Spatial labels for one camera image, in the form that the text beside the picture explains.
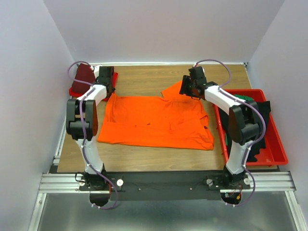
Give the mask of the maroon t-shirt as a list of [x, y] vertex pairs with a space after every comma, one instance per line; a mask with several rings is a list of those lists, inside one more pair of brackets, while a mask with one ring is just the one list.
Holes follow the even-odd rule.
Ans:
[[83, 95], [90, 89], [91, 85], [99, 84], [97, 83], [97, 78], [94, 77], [90, 65], [86, 63], [79, 63], [71, 86], [72, 91]]

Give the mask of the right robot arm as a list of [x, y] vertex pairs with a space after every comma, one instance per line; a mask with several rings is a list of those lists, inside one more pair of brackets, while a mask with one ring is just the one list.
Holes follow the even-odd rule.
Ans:
[[208, 101], [228, 115], [228, 133], [231, 138], [229, 159], [224, 166], [221, 182], [228, 189], [245, 178], [246, 162], [251, 147], [263, 139], [266, 124], [255, 101], [242, 100], [208, 82], [202, 67], [189, 69], [183, 76], [180, 94]]

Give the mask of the red t-shirt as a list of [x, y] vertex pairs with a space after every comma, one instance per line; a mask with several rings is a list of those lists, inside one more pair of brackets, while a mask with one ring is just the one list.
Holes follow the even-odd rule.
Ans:
[[[117, 79], [118, 79], [118, 72], [113, 72], [113, 75], [111, 77], [113, 90], [115, 90]], [[73, 92], [72, 91], [72, 87], [69, 89], [69, 95], [72, 96], [72, 97], [75, 97], [75, 98], [78, 98], [78, 97], [82, 96], [81, 93]], [[102, 99], [102, 101], [105, 101], [105, 102], [108, 101], [108, 100], [109, 100], [109, 96], [107, 96], [106, 98]]]

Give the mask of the orange t-shirt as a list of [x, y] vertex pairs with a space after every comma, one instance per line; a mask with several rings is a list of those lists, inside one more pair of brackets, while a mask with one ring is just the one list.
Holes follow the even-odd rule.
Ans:
[[161, 96], [118, 96], [106, 103], [97, 141], [145, 147], [213, 150], [209, 117], [200, 100], [180, 95], [181, 82]]

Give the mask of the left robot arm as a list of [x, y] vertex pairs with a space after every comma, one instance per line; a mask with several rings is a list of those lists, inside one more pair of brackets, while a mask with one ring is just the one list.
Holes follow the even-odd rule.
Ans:
[[85, 164], [84, 183], [96, 190], [113, 183], [106, 177], [104, 163], [98, 153], [97, 105], [109, 99], [115, 91], [116, 73], [113, 66], [92, 66], [87, 62], [75, 62], [75, 76], [70, 88], [71, 99], [66, 104], [66, 132], [79, 146]]

